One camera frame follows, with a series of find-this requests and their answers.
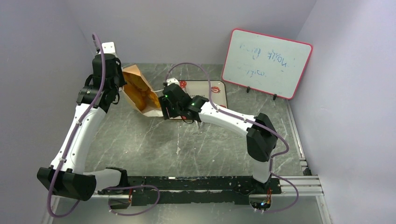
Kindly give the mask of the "brown paper bag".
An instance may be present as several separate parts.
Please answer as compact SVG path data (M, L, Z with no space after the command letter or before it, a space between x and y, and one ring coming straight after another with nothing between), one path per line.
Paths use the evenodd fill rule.
M126 85L122 92L127 102L146 117L162 117L157 92L149 84L138 66L131 65L122 69Z

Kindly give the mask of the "strawberry pattern tray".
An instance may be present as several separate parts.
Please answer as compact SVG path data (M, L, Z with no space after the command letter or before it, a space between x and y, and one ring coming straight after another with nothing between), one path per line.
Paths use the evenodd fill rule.
M208 83L204 80L198 81L188 81L181 80L180 87L191 97L190 104L186 107L186 118L184 119L189 121L201 121L198 113L201 110L201 107L204 103L209 103L209 98L212 101L222 107L227 107L227 98L226 98L226 89L225 84L219 80L211 81Z

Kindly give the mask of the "fake orange bread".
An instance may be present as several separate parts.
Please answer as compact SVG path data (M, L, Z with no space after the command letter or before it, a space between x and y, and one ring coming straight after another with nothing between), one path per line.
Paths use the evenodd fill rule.
M127 82L123 90L138 110L144 110L148 105L148 100L154 104L155 108L161 107L157 94L152 91L141 74L123 72L123 76Z

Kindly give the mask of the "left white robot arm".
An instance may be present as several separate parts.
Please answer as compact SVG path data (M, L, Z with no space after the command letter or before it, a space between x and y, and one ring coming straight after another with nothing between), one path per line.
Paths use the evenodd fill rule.
M77 98L73 123L66 139L47 168L39 168L37 179L49 192L80 201L87 201L96 191L111 188L117 194L127 192L127 172L121 168L105 168L85 172L86 157L110 105L117 104L119 88L126 84L121 61L105 54L106 77L101 89L102 61L98 54L92 61L93 73L86 79Z

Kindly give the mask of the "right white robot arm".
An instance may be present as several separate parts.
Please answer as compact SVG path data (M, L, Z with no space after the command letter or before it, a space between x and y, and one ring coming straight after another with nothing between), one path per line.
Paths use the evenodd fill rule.
M252 188L257 193L264 193L270 187L270 157L278 138L266 114L236 113L200 95L190 97L177 84L164 88L159 103L165 119L181 117L210 123L245 137L248 155L254 162Z

